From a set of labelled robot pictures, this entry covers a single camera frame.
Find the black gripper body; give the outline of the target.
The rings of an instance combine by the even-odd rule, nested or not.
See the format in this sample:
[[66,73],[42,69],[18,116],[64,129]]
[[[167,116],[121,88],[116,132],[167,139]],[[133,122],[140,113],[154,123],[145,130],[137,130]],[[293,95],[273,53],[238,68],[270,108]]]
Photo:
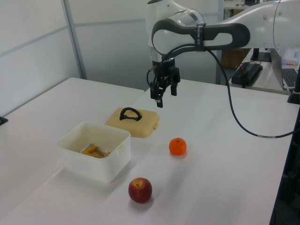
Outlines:
[[170,82],[172,75],[175,73],[175,59],[168,59],[164,62],[152,62],[153,66],[157,66],[154,69],[153,82]]

